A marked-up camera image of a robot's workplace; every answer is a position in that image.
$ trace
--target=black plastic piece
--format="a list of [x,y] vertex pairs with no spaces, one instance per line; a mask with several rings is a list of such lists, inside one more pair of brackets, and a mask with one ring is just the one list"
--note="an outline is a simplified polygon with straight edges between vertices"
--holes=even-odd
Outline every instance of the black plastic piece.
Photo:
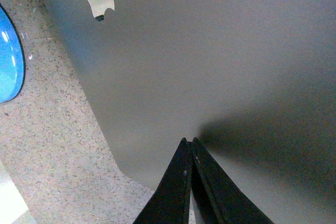
[[134,224],[188,224],[192,171],[189,145],[185,138],[181,140],[157,190]]
[[157,190],[134,224],[187,224],[191,189],[197,223],[273,224],[197,138],[193,142],[181,140]]

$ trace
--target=granite countertop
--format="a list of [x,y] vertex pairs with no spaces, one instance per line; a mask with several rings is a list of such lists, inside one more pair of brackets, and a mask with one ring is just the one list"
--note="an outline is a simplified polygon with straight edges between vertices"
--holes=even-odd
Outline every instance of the granite countertop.
[[118,169],[43,0],[1,0],[26,79],[0,104],[1,161],[38,223],[132,223],[153,191]]

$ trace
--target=gray surface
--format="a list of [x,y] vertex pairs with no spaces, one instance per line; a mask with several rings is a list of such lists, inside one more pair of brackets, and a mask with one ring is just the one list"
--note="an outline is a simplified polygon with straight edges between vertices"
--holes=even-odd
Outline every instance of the gray surface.
[[276,223],[332,223],[336,1],[114,1],[46,0],[120,169],[155,188],[198,135]]

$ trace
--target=laptop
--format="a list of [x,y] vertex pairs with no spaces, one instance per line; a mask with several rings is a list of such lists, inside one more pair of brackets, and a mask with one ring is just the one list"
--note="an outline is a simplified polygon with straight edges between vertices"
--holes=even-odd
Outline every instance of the laptop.
[[198,136],[247,196],[253,169],[331,188],[335,0],[44,1],[127,176],[155,189]]

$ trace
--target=blue plate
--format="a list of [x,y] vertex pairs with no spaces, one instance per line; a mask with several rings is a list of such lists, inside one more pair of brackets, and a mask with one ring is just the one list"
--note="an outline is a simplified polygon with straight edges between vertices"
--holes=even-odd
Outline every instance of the blue plate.
[[12,20],[0,5],[0,103],[15,98],[25,79],[25,57]]

